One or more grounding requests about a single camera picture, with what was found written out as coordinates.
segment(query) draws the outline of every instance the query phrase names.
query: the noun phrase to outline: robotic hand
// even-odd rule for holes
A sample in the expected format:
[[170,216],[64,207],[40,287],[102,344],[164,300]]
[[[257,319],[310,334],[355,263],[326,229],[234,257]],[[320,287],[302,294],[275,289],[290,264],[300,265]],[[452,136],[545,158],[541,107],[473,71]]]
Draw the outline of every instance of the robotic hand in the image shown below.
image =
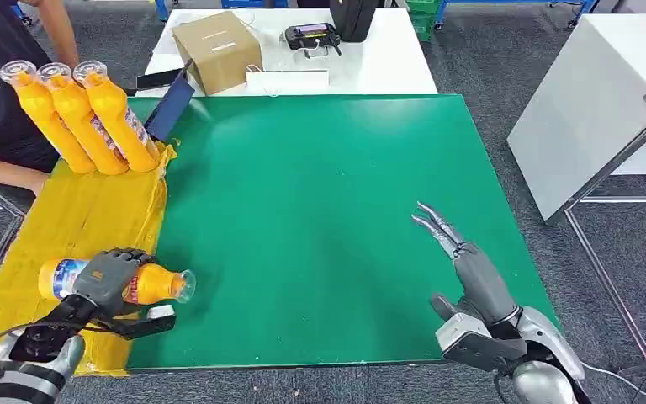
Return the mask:
[[425,227],[452,260],[464,296],[457,305],[443,295],[431,297],[432,308],[445,321],[437,330],[442,356],[499,378],[510,376],[519,399],[535,404],[586,404],[579,382],[582,364],[560,332],[540,311],[514,302],[494,265],[432,208],[418,202],[425,217],[412,220]]
[[[73,293],[48,316],[0,333],[0,402],[52,404],[85,351],[81,330],[114,332],[125,339],[171,330],[171,306],[151,308],[142,320],[115,320],[140,308],[123,301],[125,286],[153,257],[141,250],[100,252],[78,275]],[[98,328],[87,327],[91,322]]]

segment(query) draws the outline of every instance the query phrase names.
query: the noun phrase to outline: yellow tape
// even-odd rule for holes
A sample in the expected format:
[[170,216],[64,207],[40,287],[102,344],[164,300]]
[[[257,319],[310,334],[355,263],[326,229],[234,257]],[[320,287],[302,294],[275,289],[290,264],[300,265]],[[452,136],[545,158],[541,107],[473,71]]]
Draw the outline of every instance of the yellow tape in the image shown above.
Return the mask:
[[[56,306],[40,297],[40,265],[52,258],[91,258],[112,247],[152,252],[162,225],[164,170],[176,156],[159,145],[160,165],[149,173],[78,176],[60,161],[26,215],[0,267],[0,332],[38,320]],[[76,375],[126,375],[130,343],[84,332],[85,356]]]

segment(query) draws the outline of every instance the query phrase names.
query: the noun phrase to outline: green tabletop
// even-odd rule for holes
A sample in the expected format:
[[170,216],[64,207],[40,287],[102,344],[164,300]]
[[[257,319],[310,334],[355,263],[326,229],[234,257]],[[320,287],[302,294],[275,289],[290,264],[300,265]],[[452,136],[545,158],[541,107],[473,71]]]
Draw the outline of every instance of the green tabletop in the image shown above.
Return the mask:
[[462,289],[417,200],[555,318],[461,96],[195,98],[173,133],[156,255],[199,285],[129,369],[438,359],[428,298]]

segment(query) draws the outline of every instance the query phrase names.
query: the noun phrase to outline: plastic bottle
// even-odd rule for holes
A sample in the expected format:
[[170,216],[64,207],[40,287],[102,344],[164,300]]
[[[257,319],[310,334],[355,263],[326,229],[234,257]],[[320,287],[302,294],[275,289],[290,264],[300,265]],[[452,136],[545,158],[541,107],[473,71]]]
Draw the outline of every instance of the plastic bottle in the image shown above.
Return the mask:
[[73,70],[73,77],[85,87],[95,114],[127,158],[130,168],[145,173],[157,167],[160,152],[127,106],[127,95],[108,78],[108,68],[99,61],[84,61]]
[[[51,259],[40,267],[38,291],[46,299],[62,299],[72,293],[73,283],[89,261]],[[169,272],[156,263],[146,263],[123,290],[123,300],[137,305],[151,305],[160,300],[176,299],[186,303],[192,298],[197,280],[192,271]]]
[[39,80],[53,96],[53,104],[73,135],[105,175],[127,171],[127,162],[95,116],[87,94],[71,76],[71,68],[63,63],[49,63],[38,69]]
[[35,72],[34,64],[29,61],[10,61],[1,67],[0,78],[11,84],[19,97],[21,108],[66,160],[71,170],[79,174],[94,172],[93,160],[56,113],[53,98],[36,79]]

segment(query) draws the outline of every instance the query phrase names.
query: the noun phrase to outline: bottle cap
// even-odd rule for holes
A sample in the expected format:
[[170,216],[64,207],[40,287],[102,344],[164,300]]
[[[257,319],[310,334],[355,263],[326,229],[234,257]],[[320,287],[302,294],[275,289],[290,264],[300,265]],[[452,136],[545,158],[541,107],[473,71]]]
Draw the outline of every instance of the bottle cap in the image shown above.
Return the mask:
[[36,75],[51,90],[64,88],[72,80],[71,68],[58,62],[41,66]]
[[34,77],[35,65],[30,61],[10,61],[0,70],[0,78],[15,88],[31,84]]
[[108,78],[108,68],[100,61],[84,61],[73,69],[73,77],[85,88],[95,87]]
[[187,269],[172,280],[172,297],[180,303],[187,303],[197,289],[197,278],[194,272]]

